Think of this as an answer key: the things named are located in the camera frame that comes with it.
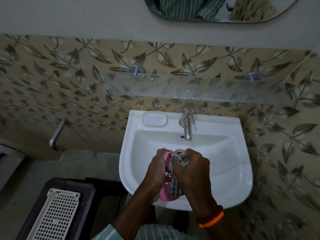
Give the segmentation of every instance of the glass shelf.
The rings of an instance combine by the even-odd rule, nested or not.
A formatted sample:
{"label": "glass shelf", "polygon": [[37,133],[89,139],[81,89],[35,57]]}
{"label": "glass shelf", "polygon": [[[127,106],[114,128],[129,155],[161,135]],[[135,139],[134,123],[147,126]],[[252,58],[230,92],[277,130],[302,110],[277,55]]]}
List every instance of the glass shelf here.
{"label": "glass shelf", "polygon": [[138,97],[281,106],[293,106],[294,103],[281,82],[154,74],[138,74],[138,77],[133,78],[128,72],[109,73],[102,92],[107,93],[110,88],[112,94]]}

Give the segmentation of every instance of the mirror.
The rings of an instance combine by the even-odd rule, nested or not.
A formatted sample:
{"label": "mirror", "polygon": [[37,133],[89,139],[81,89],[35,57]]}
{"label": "mirror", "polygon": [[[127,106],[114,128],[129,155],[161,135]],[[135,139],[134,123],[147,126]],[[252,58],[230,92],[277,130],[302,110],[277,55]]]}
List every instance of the mirror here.
{"label": "mirror", "polygon": [[170,21],[265,22],[288,10],[297,0],[145,0],[158,17]]}

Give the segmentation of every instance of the beaded bracelet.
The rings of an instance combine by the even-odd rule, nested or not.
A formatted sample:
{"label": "beaded bracelet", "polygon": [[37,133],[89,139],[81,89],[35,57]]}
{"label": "beaded bracelet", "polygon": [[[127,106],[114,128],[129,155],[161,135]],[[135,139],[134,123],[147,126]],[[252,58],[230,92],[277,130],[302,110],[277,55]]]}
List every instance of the beaded bracelet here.
{"label": "beaded bracelet", "polygon": [[218,206],[218,209],[211,213],[209,216],[204,218],[197,218],[196,223],[199,224],[201,228],[208,228],[216,224],[224,216],[223,207]]}

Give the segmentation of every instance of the person's left hand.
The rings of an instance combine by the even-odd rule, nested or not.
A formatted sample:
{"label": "person's left hand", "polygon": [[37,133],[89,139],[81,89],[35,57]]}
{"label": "person's left hand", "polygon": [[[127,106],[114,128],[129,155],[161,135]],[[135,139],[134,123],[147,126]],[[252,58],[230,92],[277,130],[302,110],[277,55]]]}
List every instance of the person's left hand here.
{"label": "person's left hand", "polygon": [[146,176],[141,183],[144,189],[152,194],[154,202],[159,199],[159,192],[165,181],[166,171],[163,158],[165,152],[165,148],[157,150],[157,154],[152,158]]}

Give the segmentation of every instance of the striped shirt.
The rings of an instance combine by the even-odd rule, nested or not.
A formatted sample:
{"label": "striped shirt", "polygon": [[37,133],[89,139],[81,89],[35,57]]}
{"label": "striped shirt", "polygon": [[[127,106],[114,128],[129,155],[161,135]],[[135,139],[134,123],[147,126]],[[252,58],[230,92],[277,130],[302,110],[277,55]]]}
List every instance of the striped shirt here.
{"label": "striped shirt", "polygon": [[[123,238],[110,224],[92,240],[123,240]],[[149,224],[140,227],[135,240],[198,240],[198,238],[179,232],[171,225]]]}
{"label": "striped shirt", "polygon": [[226,0],[146,0],[153,11],[172,21],[214,20]]}

